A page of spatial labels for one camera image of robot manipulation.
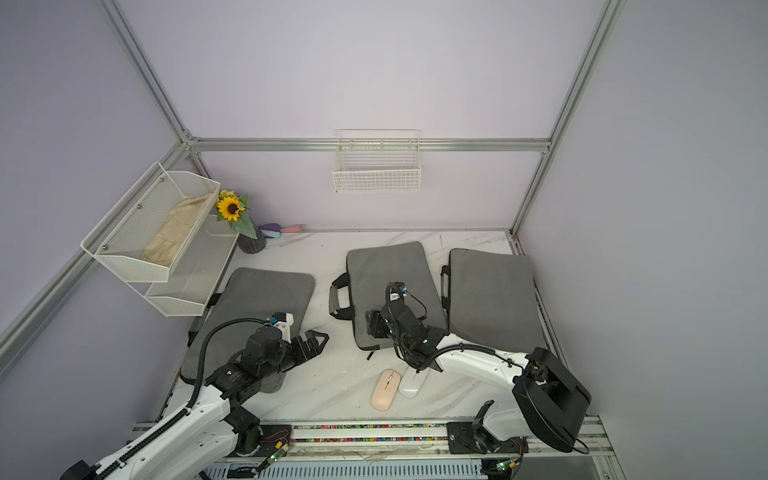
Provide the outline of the lower white mesh shelf basket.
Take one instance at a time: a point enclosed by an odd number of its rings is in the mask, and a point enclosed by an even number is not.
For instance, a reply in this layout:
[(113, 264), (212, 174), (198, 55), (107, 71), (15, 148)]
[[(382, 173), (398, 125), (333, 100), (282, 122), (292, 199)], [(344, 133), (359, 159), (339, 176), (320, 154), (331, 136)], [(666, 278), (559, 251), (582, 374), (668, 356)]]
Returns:
[(152, 283), (144, 299), (165, 317), (201, 316), (220, 283), (237, 238), (224, 221), (209, 215), (170, 279)]

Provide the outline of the white mesh shelf basket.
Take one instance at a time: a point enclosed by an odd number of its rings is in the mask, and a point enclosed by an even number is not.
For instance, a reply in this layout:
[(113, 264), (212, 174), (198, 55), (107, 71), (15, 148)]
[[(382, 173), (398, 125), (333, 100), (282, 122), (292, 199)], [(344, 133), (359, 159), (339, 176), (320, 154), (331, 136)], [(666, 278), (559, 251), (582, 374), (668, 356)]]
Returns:
[(144, 299), (165, 317), (201, 316), (220, 283), (237, 238), (224, 221), (209, 215), (170, 279), (152, 283)]
[[(126, 283), (165, 283), (218, 199), (220, 183), (189, 171), (152, 165), (121, 202), (81, 241), (81, 249)], [(212, 194), (170, 267), (140, 259), (170, 210), (186, 198)]]

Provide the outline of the pink computer mouse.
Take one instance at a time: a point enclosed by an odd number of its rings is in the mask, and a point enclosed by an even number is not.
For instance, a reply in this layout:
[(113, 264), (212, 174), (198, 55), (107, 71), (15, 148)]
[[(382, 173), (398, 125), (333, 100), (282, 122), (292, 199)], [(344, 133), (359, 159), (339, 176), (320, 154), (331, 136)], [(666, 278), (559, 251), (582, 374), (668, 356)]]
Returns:
[(401, 375), (397, 371), (391, 369), (383, 371), (371, 395), (371, 406), (379, 412), (388, 411), (398, 393), (400, 381)]

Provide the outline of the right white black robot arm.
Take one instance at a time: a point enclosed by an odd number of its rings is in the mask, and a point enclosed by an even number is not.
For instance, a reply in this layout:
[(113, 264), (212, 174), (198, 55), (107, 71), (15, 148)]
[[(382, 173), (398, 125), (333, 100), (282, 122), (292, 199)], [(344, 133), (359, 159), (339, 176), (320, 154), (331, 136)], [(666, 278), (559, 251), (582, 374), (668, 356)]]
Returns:
[(367, 332), (388, 338), (395, 353), (414, 374), (425, 370), (452, 372), (494, 385), (514, 397), (507, 407), (488, 400), (470, 423), (470, 447), (495, 452), (524, 434), (520, 422), (547, 446), (564, 453), (587, 454), (579, 431), (591, 395), (551, 351), (536, 347), (530, 353), (507, 352), (472, 343), (425, 324), (403, 300), (389, 299), (379, 310), (365, 314)]

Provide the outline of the artificial sunflower bouquet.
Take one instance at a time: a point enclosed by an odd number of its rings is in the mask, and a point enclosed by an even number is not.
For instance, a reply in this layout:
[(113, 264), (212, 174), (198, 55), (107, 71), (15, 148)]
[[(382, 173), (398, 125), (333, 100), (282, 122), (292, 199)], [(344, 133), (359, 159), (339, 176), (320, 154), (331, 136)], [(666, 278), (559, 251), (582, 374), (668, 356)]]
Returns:
[(221, 190), (216, 201), (217, 220), (228, 224), (238, 235), (256, 239), (257, 230), (248, 213), (249, 197), (234, 191)]

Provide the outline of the white computer mouse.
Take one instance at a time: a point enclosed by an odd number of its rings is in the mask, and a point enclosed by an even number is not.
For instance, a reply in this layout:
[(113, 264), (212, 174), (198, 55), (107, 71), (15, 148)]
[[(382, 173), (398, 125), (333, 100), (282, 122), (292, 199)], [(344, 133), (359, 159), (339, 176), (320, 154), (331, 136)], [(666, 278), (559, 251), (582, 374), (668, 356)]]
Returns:
[(401, 377), (398, 392), (407, 399), (414, 399), (420, 392), (428, 376), (429, 370), (416, 370), (412, 367), (408, 367)]

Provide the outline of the aluminium frame rails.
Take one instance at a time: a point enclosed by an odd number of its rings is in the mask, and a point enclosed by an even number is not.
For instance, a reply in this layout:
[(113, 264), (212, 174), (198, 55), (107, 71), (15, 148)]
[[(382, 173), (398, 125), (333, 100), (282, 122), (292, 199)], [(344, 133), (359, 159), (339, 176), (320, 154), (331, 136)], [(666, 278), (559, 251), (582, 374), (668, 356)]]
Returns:
[(152, 412), (233, 248), (190, 181), (258, 222), (492, 229), (528, 202), (614, 1), (5, 1), (1, 475), (102, 463)]

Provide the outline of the beige cloth in basket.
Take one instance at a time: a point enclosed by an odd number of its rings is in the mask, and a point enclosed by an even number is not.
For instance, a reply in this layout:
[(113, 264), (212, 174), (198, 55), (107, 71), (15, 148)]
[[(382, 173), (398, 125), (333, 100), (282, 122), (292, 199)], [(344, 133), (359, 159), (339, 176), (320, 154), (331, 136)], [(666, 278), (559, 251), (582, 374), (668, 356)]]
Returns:
[(212, 194), (184, 199), (173, 207), (160, 230), (141, 253), (142, 261), (170, 267), (191, 233), (198, 217), (208, 210)]

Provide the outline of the upper white mesh shelf basket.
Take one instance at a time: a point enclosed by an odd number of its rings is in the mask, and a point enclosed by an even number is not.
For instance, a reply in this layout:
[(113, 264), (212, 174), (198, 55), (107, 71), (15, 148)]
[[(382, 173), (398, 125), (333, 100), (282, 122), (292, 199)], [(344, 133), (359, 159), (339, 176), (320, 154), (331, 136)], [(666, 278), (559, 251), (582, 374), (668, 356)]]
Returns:
[[(220, 183), (189, 171), (152, 165), (121, 202), (81, 241), (81, 249), (126, 283), (165, 283), (218, 199)], [(212, 194), (170, 267), (140, 259), (170, 210), (186, 198)]]

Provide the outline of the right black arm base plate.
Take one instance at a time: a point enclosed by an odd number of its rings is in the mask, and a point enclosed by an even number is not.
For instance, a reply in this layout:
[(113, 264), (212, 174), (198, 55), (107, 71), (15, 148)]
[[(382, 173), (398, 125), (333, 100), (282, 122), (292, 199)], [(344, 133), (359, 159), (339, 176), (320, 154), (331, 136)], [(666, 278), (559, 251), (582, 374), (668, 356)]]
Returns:
[(526, 454), (529, 451), (524, 437), (498, 440), (484, 427), (475, 428), (471, 422), (449, 422), (446, 429), (451, 454)]

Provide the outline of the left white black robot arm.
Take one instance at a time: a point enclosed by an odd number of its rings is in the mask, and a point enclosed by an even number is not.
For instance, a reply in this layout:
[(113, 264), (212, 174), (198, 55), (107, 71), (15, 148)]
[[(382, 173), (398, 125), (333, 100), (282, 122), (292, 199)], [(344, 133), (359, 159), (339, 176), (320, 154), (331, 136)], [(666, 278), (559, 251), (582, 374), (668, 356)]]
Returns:
[[(220, 331), (256, 324), (242, 352), (205, 374), (208, 347)], [(330, 336), (316, 330), (285, 339), (290, 326), (276, 317), (238, 318), (206, 334), (200, 347), (190, 398), (170, 417), (156, 423), (122, 449), (91, 465), (69, 467), (63, 479), (184, 479), (236, 449), (238, 440), (260, 435), (261, 420), (245, 402), (262, 390), (264, 381), (319, 356)]]

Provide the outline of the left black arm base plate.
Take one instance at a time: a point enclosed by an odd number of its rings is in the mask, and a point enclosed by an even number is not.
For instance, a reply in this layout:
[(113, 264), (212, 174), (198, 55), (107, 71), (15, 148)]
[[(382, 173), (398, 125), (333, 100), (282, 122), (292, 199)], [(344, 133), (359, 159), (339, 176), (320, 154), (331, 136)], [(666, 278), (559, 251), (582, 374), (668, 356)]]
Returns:
[(272, 454), (278, 443), (287, 444), (292, 436), (288, 424), (260, 425), (239, 436), (235, 455), (245, 458), (264, 458)]

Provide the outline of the pastel toy mushrooms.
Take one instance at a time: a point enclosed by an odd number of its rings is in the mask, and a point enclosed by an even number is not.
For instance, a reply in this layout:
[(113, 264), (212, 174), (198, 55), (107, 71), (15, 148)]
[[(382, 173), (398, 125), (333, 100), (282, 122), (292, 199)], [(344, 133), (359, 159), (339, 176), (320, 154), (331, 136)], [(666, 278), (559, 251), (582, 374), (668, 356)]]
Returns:
[(284, 234), (302, 233), (304, 231), (304, 227), (302, 225), (282, 226), (277, 223), (263, 224), (259, 226), (259, 229), (264, 234), (264, 236), (269, 239), (277, 239)]

